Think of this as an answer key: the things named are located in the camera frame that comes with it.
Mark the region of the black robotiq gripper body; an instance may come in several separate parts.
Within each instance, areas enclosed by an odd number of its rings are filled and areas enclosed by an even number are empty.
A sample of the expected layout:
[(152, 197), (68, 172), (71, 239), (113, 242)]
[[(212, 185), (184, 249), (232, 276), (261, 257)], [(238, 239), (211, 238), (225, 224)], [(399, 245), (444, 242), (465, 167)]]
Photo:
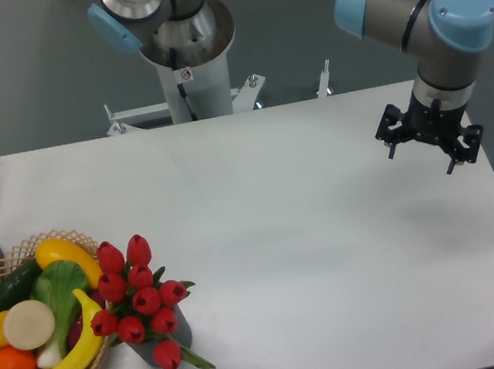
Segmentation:
[(425, 106), (417, 99), (409, 102), (404, 126), (409, 128), (412, 139), (431, 144), (456, 140), (462, 131), (461, 120), (466, 105), (456, 109), (443, 109), (442, 101), (435, 98), (430, 106)]

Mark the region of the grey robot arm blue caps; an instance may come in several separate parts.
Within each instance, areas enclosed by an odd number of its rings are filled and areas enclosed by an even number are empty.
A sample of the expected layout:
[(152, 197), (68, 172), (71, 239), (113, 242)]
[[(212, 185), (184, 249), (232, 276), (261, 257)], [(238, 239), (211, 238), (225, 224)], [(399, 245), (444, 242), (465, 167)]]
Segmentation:
[[(474, 163), (483, 128), (461, 120), (493, 40), (494, 0), (336, 0), (333, 12), (344, 32), (418, 60), (409, 107), (387, 106), (377, 139), (390, 149), (412, 140), (435, 145), (452, 166)], [(250, 89), (231, 94), (227, 51), (235, 26), (219, 0), (99, 0), (87, 16), (111, 46), (155, 66), (175, 123), (255, 104)]]

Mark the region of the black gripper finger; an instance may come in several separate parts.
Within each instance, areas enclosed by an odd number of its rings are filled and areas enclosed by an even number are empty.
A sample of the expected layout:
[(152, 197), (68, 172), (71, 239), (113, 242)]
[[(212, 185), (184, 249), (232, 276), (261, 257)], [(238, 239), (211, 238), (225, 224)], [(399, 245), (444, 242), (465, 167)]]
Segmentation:
[(479, 157), (484, 127), (468, 125), (461, 127), (458, 134), (444, 136), (443, 151), (451, 158), (447, 173), (452, 174), (454, 168), (464, 163), (474, 164)]
[(413, 128), (405, 121), (405, 113), (394, 105), (387, 104), (377, 126), (375, 138), (388, 149), (388, 159), (395, 156), (396, 147), (414, 138)]

